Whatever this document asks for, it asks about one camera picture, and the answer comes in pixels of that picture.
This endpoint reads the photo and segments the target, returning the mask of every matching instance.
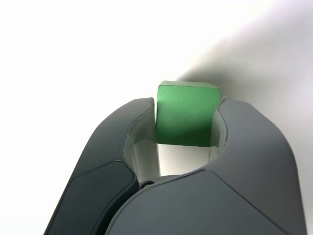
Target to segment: green cube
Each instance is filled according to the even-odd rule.
[[[210,146],[220,99],[220,89],[208,83],[163,81],[157,92],[156,142]]]

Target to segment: white background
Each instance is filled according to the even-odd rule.
[[[42,234],[95,127],[179,77],[283,131],[313,234],[312,13],[304,0],[0,1],[0,234]],[[205,153],[161,146],[162,174]]]

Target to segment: green block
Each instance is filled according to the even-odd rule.
[[[163,81],[157,92],[156,142],[210,146],[220,89],[208,83]]]

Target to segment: gray plastic housing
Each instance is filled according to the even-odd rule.
[[[137,99],[95,129],[45,235],[103,235],[139,182],[159,176],[154,115],[152,98]]]
[[[294,156],[281,131],[230,99],[214,119],[218,157],[136,193],[106,235],[307,234]]]

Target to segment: dark gray panel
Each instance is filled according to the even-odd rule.
[[[281,131],[248,103],[227,99],[218,110],[226,145],[205,168],[289,234],[306,234],[297,168]]]
[[[136,175],[125,161],[124,146],[129,131],[151,113],[154,114],[152,98],[133,100],[95,129],[45,235],[105,233],[120,206],[139,190]]]
[[[105,223],[103,219],[106,218],[99,218],[110,212],[106,211],[109,209],[108,203],[126,189],[133,178],[132,172],[124,163],[112,162],[74,179],[68,185],[50,234],[95,233],[93,230],[100,226],[97,226],[97,222]]]
[[[202,170],[135,194],[106,235],[283,235],[214,173]]]

